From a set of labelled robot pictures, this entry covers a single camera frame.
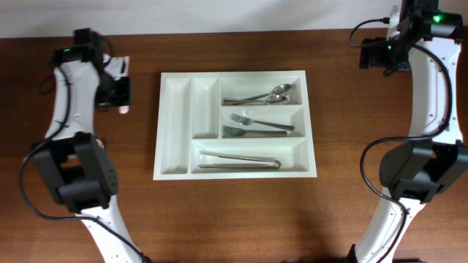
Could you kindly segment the steel tablespoon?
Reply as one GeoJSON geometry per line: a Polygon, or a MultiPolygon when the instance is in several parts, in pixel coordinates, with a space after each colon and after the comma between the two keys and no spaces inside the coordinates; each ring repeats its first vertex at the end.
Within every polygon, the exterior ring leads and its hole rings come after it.
{"type": "Polygon", "coordinates": [[[255,99],[263,98],[265,96],[276,96],[276,95],[288,96],[292,92],[293,92],[293,85],[289,83],[284,83],[284,84],[276,86],[269,93],[248,97],[248,98],[245,98],[245,100],[255,100],[255,99]]]}
{"type": "Polygon", "coordinates": [[[286,104],[288,103],[288,98],[286,96],[275,95],[269,96],[264,100],[248,100],[248,99],[228,99],[224,98],[222,100],[224,104],[264,104],[264,105],[273,105],[273,104],[286,104]]]}

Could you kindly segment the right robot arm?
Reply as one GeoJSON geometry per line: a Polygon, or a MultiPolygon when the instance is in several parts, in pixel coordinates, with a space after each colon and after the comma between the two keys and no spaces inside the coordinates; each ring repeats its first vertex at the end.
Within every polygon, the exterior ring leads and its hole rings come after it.
{"type": "Polygon", "coordinates": [[[358,44],[362,69],[381,67],[385,76],[412,76],[409,134],[380,162],[380,201],[368,229],[352,245],[348,262],[392,262],[414,217],[467,171],[456,104],[456,72],[463,19],[443,12],[437,1],[403,1],[383,18],[384,37],[358,44]]]}

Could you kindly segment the small shiny teaspoon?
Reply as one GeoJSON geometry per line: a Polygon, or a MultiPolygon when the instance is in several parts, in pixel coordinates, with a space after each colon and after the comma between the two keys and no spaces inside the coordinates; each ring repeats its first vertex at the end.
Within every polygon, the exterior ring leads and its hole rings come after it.
{"type": "Polygon", "coordinates": [[[98,146],[99,146],[101,149],[103,149],[103,150],[105,149],[105,146],[104,146],[104,144],[102,143],[101,140],[96,139],[96,142],[97,142],[98,146]]]}

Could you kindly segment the metal kitchen tongs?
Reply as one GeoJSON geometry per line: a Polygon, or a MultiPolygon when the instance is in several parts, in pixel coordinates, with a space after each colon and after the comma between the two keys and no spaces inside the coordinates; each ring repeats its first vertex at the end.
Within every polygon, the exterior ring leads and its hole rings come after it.
{"type": "Polygon", "coordinates": [[[212,156],[220,159],[232,159],[244,161],[237,164],[199,164],[201,169],[279,169],[282,165],[280,160],[267,157],[239,156],[226,153],[212,153],[203,151],[204,156],[212,156]]]}

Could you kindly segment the steel fork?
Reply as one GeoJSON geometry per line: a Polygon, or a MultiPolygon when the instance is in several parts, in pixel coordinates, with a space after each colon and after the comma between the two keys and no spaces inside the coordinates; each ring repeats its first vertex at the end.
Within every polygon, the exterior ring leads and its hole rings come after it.
{"type": "Polygon", "coordinates": [[[248,118],[248,117],[245,117],[245,116],[242,116],[242,115],[237,115],[235,113],[231,113],[230,118],[233,121],[237,122],[237,123],[240,123],[242,125],[247,125],[247,126],[251,125],[253,123],[256,123],[256,124],[260,124],[260,125],[274,127],[274,128],[277,128],[277,129],[283,129],[283,130],[289,131],[289,132],[292,132],[292,131],[295,130],[295,127],[291,126],[291,125],[269,123],[269,122],[264,122],[264,121],[256,121],[256,120],[253,120],[251,118],[248,118]]]}
{"type": "Polygon", "coordinates": [[[255,129],[241,129],[233,126],[223,126],[222,132],[231,137],[286,137],[286,131],[267,131],[255,129]]]}

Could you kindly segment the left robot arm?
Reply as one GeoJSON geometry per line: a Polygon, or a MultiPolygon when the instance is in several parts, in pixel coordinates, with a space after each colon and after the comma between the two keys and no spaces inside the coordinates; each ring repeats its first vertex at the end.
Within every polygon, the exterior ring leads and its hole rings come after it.
{"type": "Polygon", "coordinates": [[[54,51],[50,65],[56,84],[52,121],[21,165],[33,161],[53,200],[70,214],[45,215],[29,198],[26,205],[45,220],[82,222],[106,262],[149,262],[125,226],[117,171],[94,129],[96,109],[129,110],[129,57],[116,57],[103,35],[82,28],[74,31],[72,46],[54,51]]]}

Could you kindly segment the white plastic knife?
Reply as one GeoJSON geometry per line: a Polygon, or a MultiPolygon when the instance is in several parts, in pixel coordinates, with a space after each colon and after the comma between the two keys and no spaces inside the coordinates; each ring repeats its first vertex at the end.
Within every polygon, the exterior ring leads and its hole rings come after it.
{"type": "Polygon", "coordinates": [[[128,106],[128,105],[125,105],[125,106],[119,107],[118,112],[119,112],[121,115],[127,114],[127,113],[129,112],[129,106],[128,106]]]}

